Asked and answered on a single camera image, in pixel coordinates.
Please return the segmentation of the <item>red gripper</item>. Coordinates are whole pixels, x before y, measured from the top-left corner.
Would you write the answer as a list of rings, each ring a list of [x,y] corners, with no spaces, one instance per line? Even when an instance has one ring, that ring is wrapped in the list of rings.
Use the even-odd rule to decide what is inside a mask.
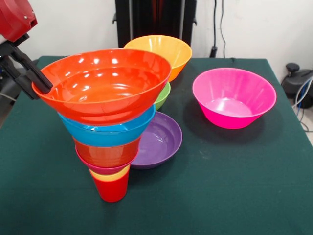
[[[37,23],[36,15],[28,0],[0,0],[0,34],[7,41],[17,41]],[[49,93],[52,83],[26,54],[14,45],[10,45],[10,47],[11,57],[27,71],[25,74],[20,73],[8,56],[0,59],[0,66],[3,70],[30,99],[39,99],[32,88],[32,82],[42,93]]]

